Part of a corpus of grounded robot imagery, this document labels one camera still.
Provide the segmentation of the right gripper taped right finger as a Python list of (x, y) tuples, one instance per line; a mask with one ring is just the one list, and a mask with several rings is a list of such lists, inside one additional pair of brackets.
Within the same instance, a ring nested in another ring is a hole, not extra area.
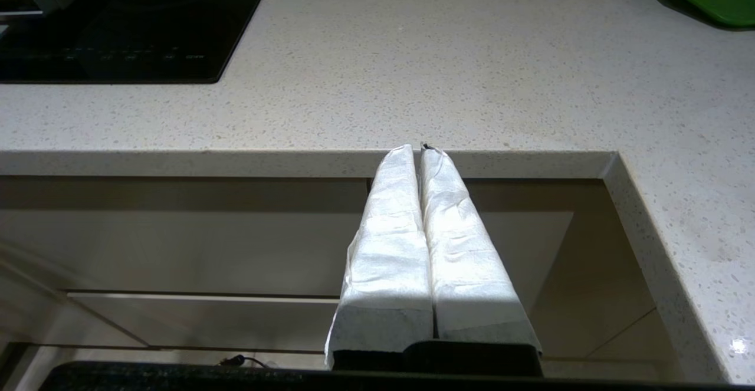
[(451, 157), (425, 146), (420, 165), (432, 305), (441, 340), (542, 347)]

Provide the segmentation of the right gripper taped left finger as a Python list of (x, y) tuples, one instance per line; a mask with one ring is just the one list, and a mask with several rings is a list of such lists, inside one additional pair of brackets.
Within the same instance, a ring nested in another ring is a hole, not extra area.
[(379, 163), (347, 249), (342, 292), (324, 346), (335, 369), (345, 355), (403, 353), (434, 335), (429, 249), (412, 146)]

